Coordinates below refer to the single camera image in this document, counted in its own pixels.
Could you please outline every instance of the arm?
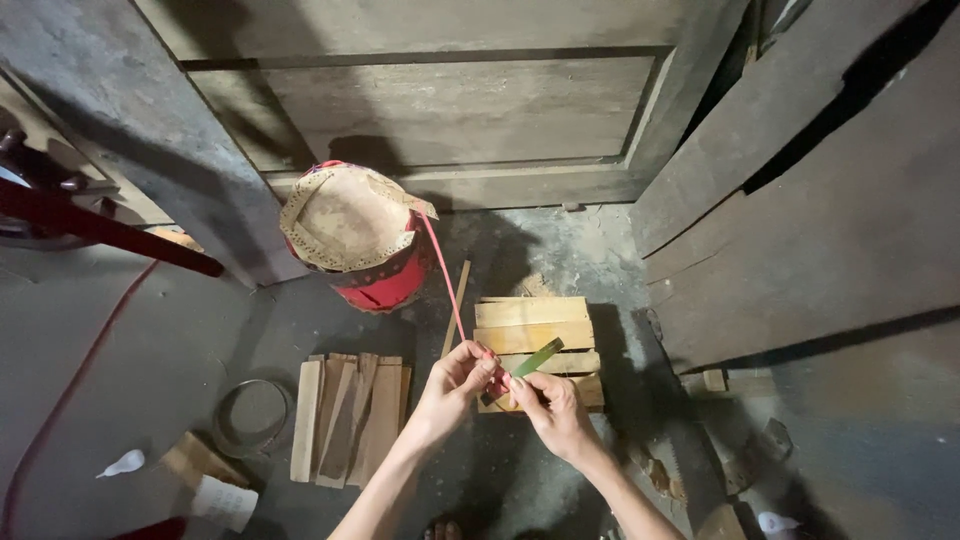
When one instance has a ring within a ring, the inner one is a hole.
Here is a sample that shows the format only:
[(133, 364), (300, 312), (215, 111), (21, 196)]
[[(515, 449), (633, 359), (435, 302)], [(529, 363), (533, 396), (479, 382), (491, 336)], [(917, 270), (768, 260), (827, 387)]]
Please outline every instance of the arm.
[(433, 365), (410, 421), (329, 538), (393, 536), (403, 507), (416, 491), (423, 464), (467, 416), (473, 397), (496, 367), (492, 352), (474, 341), (461, 343)]
[[(535, 389), (546, 398), (546, 406)], [(525, 380), (510, 380), (510, 390), (511, 400), (523, 405), (543, 444), (597, 488), (628, 538), (683, 540), (604, 449), (573, 382), (534, 372)]]

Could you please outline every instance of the wooden door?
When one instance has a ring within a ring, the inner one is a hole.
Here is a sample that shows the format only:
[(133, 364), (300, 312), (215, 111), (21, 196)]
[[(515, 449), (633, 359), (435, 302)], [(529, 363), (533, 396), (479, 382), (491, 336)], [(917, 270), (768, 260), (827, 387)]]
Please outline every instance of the wooden door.
[(366, 164), (442, 208), (635, 200), (745, 0), (136, 0), (281, 196)]

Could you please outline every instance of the left hand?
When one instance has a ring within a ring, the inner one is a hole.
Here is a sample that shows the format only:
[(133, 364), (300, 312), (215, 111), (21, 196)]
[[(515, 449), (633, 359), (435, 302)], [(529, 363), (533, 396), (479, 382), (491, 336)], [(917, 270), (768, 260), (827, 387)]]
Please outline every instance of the left hand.
[(433, 364), (403, 438), (421, 450), (440, 446), (467, 416), (500, 360), (476, 341), (464, 341)]

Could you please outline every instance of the hand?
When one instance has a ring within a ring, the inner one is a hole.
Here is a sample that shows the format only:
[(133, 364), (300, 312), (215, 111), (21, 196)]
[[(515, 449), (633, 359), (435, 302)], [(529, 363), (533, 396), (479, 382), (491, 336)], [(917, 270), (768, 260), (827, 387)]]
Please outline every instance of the hand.
[(491, 380), (499, 358), (476, 341), (464, 341), (433, 364), (417, 408), (403, 430), (407, 443), (435, 449), (467, 416), (477, 392)]
[[(536, 390), (546, 398), (546, 406)], [(511, 401), (523, 406), (537, 435), (557, 457), (582, 470), (585, 461), (604, 452), (573, 381), (535, 371), (525, 378), (511, 378), (510, 393)]]

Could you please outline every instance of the forearm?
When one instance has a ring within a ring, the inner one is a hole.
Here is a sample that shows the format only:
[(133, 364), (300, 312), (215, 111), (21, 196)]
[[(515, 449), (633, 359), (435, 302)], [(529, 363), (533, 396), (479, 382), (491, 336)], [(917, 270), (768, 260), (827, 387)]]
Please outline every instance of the forearm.
[(403, 506), (412, 498), (428, 451), (405, 431), (397, 438), (367, 487), (329, 536), (334, 540), (391, 538)]
[(607, 501), (631, 540), (683, 540), (683, 535), (644, 496), (603, 449), (592, 451), (577, 468)]

